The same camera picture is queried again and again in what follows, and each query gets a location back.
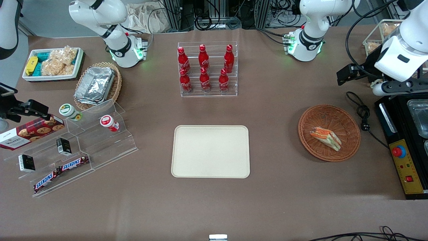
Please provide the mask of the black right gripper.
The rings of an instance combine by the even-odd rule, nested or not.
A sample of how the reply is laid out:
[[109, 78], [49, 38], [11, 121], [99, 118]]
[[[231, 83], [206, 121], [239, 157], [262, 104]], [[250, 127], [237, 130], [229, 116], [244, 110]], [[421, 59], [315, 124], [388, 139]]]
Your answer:
[[[29, 99], [21, 103], [15, 97], [17, 89], [6, 84], [0, 84], [0, 114], [2, 119], [9, 119], [13, 122], [20, 122], [21, 116], [37, 116], [39, 118], [49, 118], [49, 107]], [[19, 107], [18, 114], [15, 114], [14, 108]]]

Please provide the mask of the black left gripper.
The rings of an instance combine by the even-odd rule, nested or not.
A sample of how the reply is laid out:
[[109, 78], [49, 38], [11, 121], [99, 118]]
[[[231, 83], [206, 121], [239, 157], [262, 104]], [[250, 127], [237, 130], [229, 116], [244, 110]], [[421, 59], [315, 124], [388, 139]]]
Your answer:
[[364, 73], [371, 73], [374, 75], [374, 77], [368, 77], [369, 84], [380, 84], [384, 81], [392, 81], [393, 78], [382, 73], [374, 66], [375, 63], [380, 58], [384, 57], [385, 54], [386, 50], [373, 50], [371, 53], [369, 53], [366, 58], [366, 70], [364, 66], [358, 64], [348, 64], [347, 67], [343, 67], [336, 73], [338, 86], [341, 86], [348, 81], [359, 80], [361, 78], [368, 77], [368, 75]]

